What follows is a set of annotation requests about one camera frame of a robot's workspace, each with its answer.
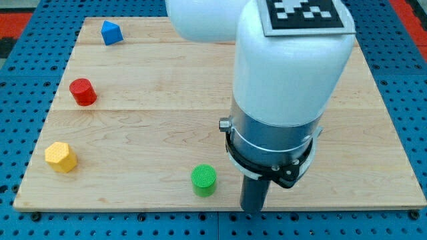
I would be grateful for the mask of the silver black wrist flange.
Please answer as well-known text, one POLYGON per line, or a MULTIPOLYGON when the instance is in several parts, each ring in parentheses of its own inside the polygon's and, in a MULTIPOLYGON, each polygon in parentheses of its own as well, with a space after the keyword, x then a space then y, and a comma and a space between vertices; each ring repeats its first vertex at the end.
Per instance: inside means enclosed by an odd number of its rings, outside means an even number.
POLYGON ((258 121, 232 101, 226 131, 230 160, 254 180, 273 181, 289 189, 308 170, 321 128, 317 117, 308 123, 278 126, 258 121))

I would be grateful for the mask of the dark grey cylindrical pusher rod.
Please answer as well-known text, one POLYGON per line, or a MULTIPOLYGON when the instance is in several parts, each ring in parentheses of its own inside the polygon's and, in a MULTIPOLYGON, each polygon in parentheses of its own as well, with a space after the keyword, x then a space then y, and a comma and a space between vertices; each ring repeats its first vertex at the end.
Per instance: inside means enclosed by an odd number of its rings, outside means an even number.
POLYGON ((240 206, 245 212, 260 212, 270 186, 270 181, 254 180, 244 176, 240 206))

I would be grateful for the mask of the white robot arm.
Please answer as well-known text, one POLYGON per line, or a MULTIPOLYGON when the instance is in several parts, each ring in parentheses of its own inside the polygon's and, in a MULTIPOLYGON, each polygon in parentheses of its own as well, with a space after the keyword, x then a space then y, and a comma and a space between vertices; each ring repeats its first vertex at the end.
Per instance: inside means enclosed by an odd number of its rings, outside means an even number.
POLYGON ((166 0, 175 31, 236 44, 232 106, 219 128, 244 174, 241 208, 262 209, 270 183, 289 189, 314 160, 318 123, 352 52, 341 1, 166 0))

